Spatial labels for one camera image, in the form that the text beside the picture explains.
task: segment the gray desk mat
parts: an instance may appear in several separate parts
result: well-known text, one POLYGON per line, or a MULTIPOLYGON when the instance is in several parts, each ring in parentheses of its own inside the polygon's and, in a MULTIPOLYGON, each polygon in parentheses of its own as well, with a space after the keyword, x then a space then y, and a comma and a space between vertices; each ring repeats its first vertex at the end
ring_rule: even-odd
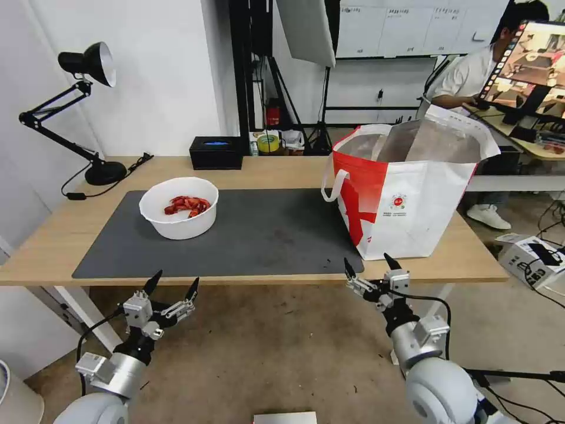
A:
POLYGON ((140 215, 144 193, 126 193, 73 278, 341 274, 344 257, 364 269, 320 189, 221 190, 214 225, 188 240, 163 238, 140 215))

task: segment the white shirt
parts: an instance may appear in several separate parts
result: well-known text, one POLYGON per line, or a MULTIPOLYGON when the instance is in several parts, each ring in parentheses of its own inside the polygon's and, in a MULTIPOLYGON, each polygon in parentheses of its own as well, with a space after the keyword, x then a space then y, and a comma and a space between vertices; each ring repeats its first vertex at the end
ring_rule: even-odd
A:
POLYGON ((474 96, 481 92, 495 66, 492 46, 470 53, 440 75, 440 81, 429 98, 444 94, 474 96))

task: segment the white bowl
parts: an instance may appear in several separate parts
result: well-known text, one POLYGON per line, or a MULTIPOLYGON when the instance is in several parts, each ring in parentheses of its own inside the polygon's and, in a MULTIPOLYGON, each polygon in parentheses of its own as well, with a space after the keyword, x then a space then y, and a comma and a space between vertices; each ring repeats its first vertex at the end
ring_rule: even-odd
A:
POLYGON ((181 177, 163 181, 151 187, 139 202, 139 211, 157 230, 172 240, 185 240, 206 232, 216 220, 218 189, 208 180, 198 177, 181 177), (164 208, 176 196, 201 197, 210 202, 210 208, 189 218, 190 211, 166 215, 164 208))

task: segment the shopping bag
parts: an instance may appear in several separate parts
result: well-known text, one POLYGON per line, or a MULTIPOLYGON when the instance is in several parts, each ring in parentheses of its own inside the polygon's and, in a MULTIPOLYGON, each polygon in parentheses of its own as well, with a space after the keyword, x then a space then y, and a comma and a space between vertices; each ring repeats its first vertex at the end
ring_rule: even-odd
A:
POLYGON ((363 259, 382 259, 385 251, 427 257, 477 163, 499 153, 483 124, 431 106, 421 121, 364 125, 336 143, 321 192, 327 202, 337 199, 363 259), (335 179, 327 194, 332 165, 335 179))

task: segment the lamp shade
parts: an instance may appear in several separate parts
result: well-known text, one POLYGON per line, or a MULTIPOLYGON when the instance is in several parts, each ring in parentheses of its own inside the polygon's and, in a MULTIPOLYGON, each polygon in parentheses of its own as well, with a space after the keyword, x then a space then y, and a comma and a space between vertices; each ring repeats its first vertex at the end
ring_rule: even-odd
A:
POLYGON ((57 58, 64 71, 72 74, 88 74, 100 84, 116 86, 116 68, 110 49, 104 42, 97 42, 84 53, 59 53, 57 58))

